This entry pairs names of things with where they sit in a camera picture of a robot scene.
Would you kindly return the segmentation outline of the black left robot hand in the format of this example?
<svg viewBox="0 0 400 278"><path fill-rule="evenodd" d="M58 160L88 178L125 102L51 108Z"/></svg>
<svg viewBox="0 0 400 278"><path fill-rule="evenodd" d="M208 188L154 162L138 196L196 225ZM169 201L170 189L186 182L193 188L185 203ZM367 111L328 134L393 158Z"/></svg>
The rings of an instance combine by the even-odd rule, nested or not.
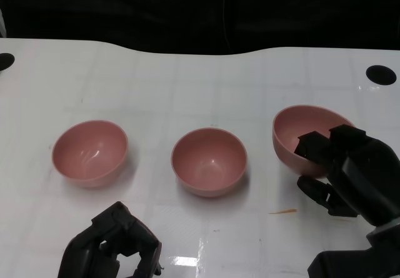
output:
<svg viewBox="0 0 400 278"><path fill-rule="evenodd" d="M120 201L91 220L91 225L67 245L59 277L116 277L125 257L139 254L132 277L160 276L162 242Z"/></svg>

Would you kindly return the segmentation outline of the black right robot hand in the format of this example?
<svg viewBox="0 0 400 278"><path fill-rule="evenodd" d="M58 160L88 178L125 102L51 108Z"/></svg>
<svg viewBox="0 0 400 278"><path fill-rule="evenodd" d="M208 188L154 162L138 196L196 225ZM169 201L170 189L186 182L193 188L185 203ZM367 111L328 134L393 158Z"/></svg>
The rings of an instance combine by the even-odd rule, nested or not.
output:
<svg viewBox="0 0 400 278"><path fill-rule="evenodd" d="M399 158L390 146L346 124L299 136L295 154L322 167L327 183L301 175L297 186L331 216L362 216L379 227L399 218Z"/></svg>

